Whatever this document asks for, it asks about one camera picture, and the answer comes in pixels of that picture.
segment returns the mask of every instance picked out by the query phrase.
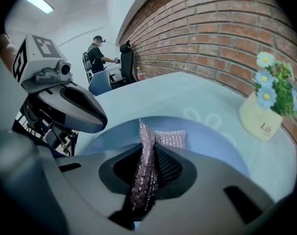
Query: brick wall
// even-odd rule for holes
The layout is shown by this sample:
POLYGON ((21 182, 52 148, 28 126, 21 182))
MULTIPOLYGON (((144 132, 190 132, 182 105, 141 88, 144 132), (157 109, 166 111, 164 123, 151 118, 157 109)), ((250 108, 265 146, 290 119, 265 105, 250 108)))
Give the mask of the brick wall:
MULTIPOLYGON (((275 0, 148 0, 120 43, 127 40, 146 78, 184 71, 248 96, 256 54, 266 51, 290 63, 297 80, 297 35, 275 0)), ((297 145, 297 118, 283 125, 297 145)))

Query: man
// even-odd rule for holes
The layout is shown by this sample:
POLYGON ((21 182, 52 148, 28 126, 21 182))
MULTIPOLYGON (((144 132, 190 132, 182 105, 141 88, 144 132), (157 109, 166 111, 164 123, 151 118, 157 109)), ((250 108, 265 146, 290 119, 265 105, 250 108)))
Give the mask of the man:
POLYGON ((109 62, 109 63, 115 63, 118 64, 119 61, 118 60, 112 60, 108 57, 105 57, 99 47, 102 46, 103 44, 103 38, 101 36, 95 36, 93 38, 93 43, 91 44, 91 46, 88 49, 88 56, 92 65, 92 72, 96 73, 96 72, 100 72, 104 70, 104 63, 105 62, 109 62))

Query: fluorescent light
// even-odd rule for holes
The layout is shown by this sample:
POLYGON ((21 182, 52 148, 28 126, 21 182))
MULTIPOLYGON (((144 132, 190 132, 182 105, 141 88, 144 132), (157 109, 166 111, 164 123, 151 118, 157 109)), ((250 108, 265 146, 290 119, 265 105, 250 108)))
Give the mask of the fluorescent light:
POLYGON ((31 4, 35 5, 39 9, 43 10, 46 14, 49 14, 54 9, 44 0, 27 0, 31 4))

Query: black cap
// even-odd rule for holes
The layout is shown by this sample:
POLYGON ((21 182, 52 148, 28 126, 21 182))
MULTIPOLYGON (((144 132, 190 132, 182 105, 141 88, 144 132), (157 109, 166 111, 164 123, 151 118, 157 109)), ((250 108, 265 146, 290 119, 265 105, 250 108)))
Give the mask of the black cap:
POLYGON ((94 36, 93 40, 96 40, 96 39, 100 39, 101 41, 103 41, 103 38, 101 36, 94 36))

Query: pink sparkly fabric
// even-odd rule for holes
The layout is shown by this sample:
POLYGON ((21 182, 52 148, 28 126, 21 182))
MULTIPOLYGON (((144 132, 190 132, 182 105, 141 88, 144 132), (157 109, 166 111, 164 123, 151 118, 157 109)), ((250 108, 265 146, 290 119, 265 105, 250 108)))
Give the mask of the pink sparkly fabric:
POLYGON ((155 204, 155 191, 158 188, 155 170, 154 133, 141 120, 139 134, 143 145, 132 184, 131 205, 133 221, 141 221, 155 204))
POLYGON ((141 221, 155 204, 158 181, 155 170, 154 143, 185 148, 186 133, 184 130, 151 131, 142 120, 139 120, 139 135, 143 149, 131 188, 131 218, 133 221, 141 221))
POLYGON ((181 131, 154 131, 155 142, 178 148, 185 148, 186 132, 181 131))

